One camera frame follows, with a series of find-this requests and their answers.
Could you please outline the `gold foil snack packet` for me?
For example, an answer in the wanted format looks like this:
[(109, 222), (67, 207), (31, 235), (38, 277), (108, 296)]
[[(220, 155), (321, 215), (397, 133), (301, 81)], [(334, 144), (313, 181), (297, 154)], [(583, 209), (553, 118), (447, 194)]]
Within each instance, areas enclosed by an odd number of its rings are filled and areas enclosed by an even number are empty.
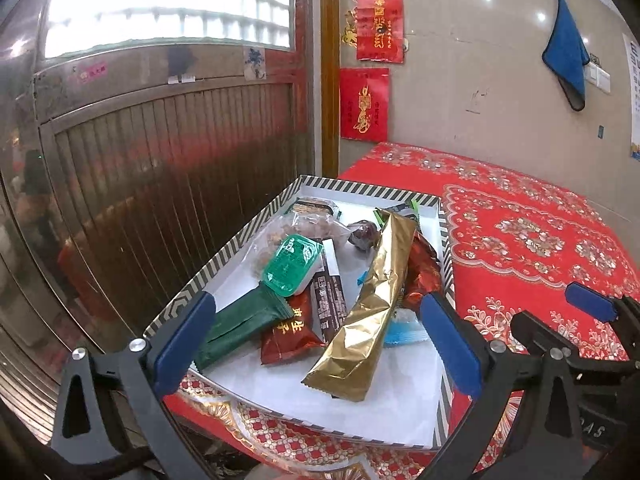
[(334, 398), (363, 401), (371, 387), (390, 319), (405, 285), (416, 222), (382, 210), (384, 220), (355, 305), (302, 380)]

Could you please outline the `red floral tablecloth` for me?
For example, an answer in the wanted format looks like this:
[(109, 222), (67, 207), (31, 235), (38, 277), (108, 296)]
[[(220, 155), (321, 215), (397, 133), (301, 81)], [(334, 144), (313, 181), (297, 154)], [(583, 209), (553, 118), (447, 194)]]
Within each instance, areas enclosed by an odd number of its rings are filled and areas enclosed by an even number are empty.
[[(367, 184), (438, 195), (452, 239), (460, 313), (487, 338), (510, 341), (514, 315), (529, 311), (585, 358), (626, 356), (614, 330), (570, 306), (578, 281), (612, 296), (637, 297), (639, 271), (600, 208), (565, 188), (458, 155), (383, 143), (345, 172)], [(422, 452), (355, 443), (284, 422), (189, 377), (167, 400), (192, 429), (255, 460), (320, 479), (413, 479)]]

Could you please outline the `small green jelly cup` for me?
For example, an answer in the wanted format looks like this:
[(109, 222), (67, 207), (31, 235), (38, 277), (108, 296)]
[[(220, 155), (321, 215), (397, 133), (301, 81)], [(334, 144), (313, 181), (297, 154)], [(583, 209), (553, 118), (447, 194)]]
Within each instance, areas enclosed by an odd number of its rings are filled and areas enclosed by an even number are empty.
[(321, 243), (291, 234), (262, 270), (262, 282), (283, 298), (299, 295), (318, 272), (321, 254)]

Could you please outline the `dark green snack packet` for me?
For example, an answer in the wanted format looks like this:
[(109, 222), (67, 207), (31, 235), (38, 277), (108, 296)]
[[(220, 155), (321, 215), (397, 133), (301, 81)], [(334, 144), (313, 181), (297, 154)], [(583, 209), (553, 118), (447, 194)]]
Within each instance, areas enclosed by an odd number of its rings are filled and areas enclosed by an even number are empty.
[(204, 372), (242, 344), (292, 316), (288, 302), (259, 283), (216, 313), (215, 322), (193, 359), (195, 367)]

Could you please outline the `red foil snack packet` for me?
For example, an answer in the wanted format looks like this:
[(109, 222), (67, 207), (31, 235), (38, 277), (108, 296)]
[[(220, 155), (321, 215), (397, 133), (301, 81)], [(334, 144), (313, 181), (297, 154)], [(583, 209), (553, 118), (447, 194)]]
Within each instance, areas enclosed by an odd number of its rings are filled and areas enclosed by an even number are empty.
[(439, 261), (432, 245), (416, 231), (409, 252), (401, 307), (418, 314), (423, 297), (431, 292), (442, 292)]

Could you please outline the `small red brown snack packet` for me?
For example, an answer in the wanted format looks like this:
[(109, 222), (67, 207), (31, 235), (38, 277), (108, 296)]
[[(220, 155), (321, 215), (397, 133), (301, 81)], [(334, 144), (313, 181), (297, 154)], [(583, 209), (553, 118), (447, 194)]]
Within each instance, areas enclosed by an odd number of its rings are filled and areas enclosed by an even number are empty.
[(304, 356), (310, 350), (323, 348), (326, 344), (314, 332), (310, 292), (288, 298), (293, 316), (277, 322), (262, 333), (260, 341), (260, 362), (262, 365), (276, 365)]

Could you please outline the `clear packet of round biscuits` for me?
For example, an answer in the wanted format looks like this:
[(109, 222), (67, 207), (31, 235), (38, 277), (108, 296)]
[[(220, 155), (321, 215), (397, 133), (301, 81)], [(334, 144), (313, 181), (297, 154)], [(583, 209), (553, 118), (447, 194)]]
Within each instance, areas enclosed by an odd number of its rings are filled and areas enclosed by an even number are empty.
[(335, 219), (341, 218), (341, 211), (336, 203), (319, 197), (299, 197), (288, 210), (296, 214), (327, 214)]

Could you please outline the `dark brown chocolate bar wrapper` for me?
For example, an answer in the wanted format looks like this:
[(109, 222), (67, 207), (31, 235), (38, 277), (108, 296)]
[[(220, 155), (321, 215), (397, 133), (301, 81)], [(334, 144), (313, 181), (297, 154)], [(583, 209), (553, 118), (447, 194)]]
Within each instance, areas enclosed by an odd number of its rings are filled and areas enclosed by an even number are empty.
[(322, 265), (311, 279), (310, 292), (322, 338), (328, 344), (344, 324), (347, 304), (334, 241), (330, 238), (322, 240), (321, 258)]

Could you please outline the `eye chart poster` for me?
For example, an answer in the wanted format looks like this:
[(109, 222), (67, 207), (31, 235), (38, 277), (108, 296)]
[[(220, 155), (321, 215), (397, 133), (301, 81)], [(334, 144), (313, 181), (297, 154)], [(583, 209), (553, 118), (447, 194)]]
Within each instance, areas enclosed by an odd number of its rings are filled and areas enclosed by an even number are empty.
[(629, 70), (631, 134), (630, 154), (635, 160), (640, 159), (640, 64), (639, 45), (627, 35), (623, 35)]

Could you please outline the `green black snack packet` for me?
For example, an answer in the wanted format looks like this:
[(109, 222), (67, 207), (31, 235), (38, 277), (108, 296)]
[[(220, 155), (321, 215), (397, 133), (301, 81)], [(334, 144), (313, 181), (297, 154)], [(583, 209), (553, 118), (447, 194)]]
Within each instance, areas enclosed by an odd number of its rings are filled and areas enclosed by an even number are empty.
[(419, 204), (413, 198), (394, 206), (389, 206), (382, 209), (376, 208), (374, 211), (374, 216), (380, 228), (385, 226), (385, 223), (390, 214), (399, 214), (401, 217), (408, 218), (416, 224), (417, 229), (420, 229)]

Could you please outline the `wooden door frame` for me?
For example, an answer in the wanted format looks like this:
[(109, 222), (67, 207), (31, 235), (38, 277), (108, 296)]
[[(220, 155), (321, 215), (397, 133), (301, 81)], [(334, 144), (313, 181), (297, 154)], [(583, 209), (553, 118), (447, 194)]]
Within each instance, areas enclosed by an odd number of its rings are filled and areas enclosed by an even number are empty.
[(322, 174), (340, 169), (340, 0), (320, 0), (321, 157)]

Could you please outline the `dark candy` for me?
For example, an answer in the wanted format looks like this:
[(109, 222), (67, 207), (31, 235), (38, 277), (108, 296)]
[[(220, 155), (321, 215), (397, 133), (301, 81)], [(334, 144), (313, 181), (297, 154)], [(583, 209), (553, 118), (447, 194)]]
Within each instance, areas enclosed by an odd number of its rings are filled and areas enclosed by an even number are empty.
[(360, 252), (370, 252), (378, 244), (381, 233), (375, 222), (370, 220), (359, 220), (347, 226), (349, 230), (348, 241)]

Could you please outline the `light blue sachima packet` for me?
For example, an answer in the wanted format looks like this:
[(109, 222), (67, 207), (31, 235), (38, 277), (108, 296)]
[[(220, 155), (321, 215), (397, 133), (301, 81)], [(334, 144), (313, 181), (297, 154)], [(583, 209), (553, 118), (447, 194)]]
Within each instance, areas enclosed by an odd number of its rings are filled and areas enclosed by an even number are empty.
[(387, 348), (420, 344), (430, 340), (416, 312), (402, 306), (404, 292), (405, 286), (401, 286), (384, 336), (383, 344)]

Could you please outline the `blue hanging cloth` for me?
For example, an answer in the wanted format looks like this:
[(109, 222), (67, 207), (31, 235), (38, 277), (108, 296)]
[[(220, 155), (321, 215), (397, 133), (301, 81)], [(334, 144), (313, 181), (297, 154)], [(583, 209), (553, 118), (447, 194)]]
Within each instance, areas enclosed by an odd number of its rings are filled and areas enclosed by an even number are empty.
[(581, 112), (586, 106), (584, 71), (590, 57), (566, 0), (556, 0), (552, 32), (541, 59), (559, 81), (570, 108)]

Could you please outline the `white wall switch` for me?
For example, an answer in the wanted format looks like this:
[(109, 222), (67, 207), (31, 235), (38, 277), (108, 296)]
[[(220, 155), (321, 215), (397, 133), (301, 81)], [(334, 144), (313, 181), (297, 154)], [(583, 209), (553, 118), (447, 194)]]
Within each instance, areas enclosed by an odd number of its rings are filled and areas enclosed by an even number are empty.
[(589, 55), (589, 63), (585, 67), (585, 77), (590, 84), (604, 93), (611, 93), (611, 75), (602, 68), (600, 60), (594, 54)]

